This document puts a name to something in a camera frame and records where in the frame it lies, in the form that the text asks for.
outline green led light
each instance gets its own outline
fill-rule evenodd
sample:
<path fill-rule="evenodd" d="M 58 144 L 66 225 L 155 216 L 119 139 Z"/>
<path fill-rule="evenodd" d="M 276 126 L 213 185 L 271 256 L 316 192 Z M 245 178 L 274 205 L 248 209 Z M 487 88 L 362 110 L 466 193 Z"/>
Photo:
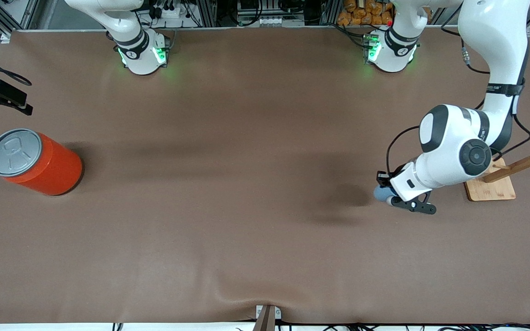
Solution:
<path fill-rule="evenodd" d="M 118 53 L 120 53 L 120 57 L 122 58 L 122 63 L 126 65 L 126 59 L 124 58 L 124 53 L 122 53 L 122 50 L 120 50 L 120 48 L 118 48 Z"/>
<path fill-rule="evenodd" d="M 377 55 L 381 51 L 381 42 L 376 42 L 375 46 L 369 51 L 369 58 L 370 61 L 376 61 Z"/>
<path fill-rule="evenodd" d="M 414 48 L 412 48 L 412 50 L 410 51 L 410 57 L 408 58 L 408 62 L 414 59 L 414 51 L 416 51 L 416 46 L 414 46 Z"/>
<path fill-rule="evenodd" d="M 165 63 L 165 51 L 153 47 L 153 53 L 159 63 Z"/>

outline black strap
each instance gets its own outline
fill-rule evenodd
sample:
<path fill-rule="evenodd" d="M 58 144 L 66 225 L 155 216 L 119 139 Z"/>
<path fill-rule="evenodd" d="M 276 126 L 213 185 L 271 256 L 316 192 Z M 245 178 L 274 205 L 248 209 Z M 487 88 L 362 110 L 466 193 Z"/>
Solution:
<path fill-rule="evenodd" d="M 149 34 L 143 30 L 144 33 L 144 40 L 140 43 L 140 45 L 134 47 L 134 48 L 123 48 L 120 47 L 120 51 L 122 54 L 124 54 L 129 59 L 138 59 L 140 57 L 140 54 L 144 52 L 147 47 L 149 46 Z"/>
<path fill-rule="evenodd" d="M 419 36 L 415 36 L 415 37 L 407 37 L 407 36 L 401 36 L 399 35 L 398 33 L 396 33 L 396 31 L 394 31 L 394 26 L 392 25 L 391 27 L 388 28 L 388 33 L 391 33 L 393 34 L 397 40 L 400 40 L 400 41 L 403 41 L 403 42 L 414 42 L 414 41 L 417 41 Z"/>
<path fill-rule="evenodd" d="M 512 97 L 520 96 L 523 89 L 524 84 L 488 84 L 488 87 L 486 88 L 486 93 L 505 94 L 505 96 L 507 97 Z"/>
<path fill-rule="evenodd" d="M 140 32 L 138 33 L 137 36 L 134 37 L 134 39 L 132 40 L 128 40 L 128 41 L 118 41 L 118 40 L 114 40 L 116 42 L 116 44 L 122 46 L 122 47 L 128 47 L 128 46 L 132 46 L 134 44 L 136 44 L 137 42 L 139 42 L 141 39 L 143 39 L 144 37 L 144 30 L 143 29 L 140 29 Z"/>
<path fill-rule="evenodd" d="M 414 49 L 414 46 L 416 46 L 416 43 L 407 46 L 398 44 L 395 40 L 392 39 L 389 33 L 386 33 L 386 44 L 389 48 L 392 49 L 392 51 L 394 51 L 394 54 L 397 57 L 405 57 L 406 55 L 408 55 L 408 53 L 410 53 L 411 50 Z"/>

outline wooden post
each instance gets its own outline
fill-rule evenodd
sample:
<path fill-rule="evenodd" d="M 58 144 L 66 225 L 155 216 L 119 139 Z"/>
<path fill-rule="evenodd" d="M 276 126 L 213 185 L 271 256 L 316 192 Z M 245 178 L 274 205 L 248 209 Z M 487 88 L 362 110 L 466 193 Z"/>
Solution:
<path fill-rule="evenodd" d="M 263 306 L 253 331 L 275 331 L 275 308 L 273 306 Z"/>
<path fill-rule="evenodd" d="M 481 180 L 483 180 L 484 183 L 492 183 L 512 174 L 516 174 L 519 171 L 523 171 L 524 169 L 530 168 L 530 156 L 520 159 L 508 167 L 510 167 L 510 169 L 500 169 L 482 177 Z"/>

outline wooden mug stand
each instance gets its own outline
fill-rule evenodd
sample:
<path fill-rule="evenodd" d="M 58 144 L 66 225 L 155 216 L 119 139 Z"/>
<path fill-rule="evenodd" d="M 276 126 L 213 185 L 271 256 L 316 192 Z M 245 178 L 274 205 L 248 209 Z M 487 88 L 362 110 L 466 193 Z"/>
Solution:
<path fill-rule="evenodd" d="M 470 201 L 512 200 L 517 197 L 510 175 L 530 168 L 530 155 L 506 165 L 503 159 L 493 161 L 484 176 L 465 182 Z"/>

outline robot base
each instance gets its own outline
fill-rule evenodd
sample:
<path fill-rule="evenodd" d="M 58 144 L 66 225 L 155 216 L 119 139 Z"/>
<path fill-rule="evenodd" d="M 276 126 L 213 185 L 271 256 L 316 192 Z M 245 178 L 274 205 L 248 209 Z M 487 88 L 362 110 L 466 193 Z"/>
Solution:
<path fill-rule="evenodd" d="M 412 58 L 414 58 L 416 46 L 414 46 L 409 54 L 406 54 L 403 57 L 398 57 L 394 54 L 394 51 L 386 45 L 385 32 L 376 30 L 371 34 L 377 35 L 377 39 L 381 40 L 374 55 L 368 54 L 368 62 L 375 65 L 378 69 L 387 73 L 397 73 L 398 71 L 402 71 L 406 65 L 412 61 Z"/>
<path fill-rule="evenodd" d="M 137 75 L 149 75 L 160 67 L 166 67 L 169 58 L 170 39 L 152 29 L 145 29 L 145 31 L 149 34 L 149 46 L 140 54 L 140 57 L 130 59 L 122 55 L 124 67 Z"/>

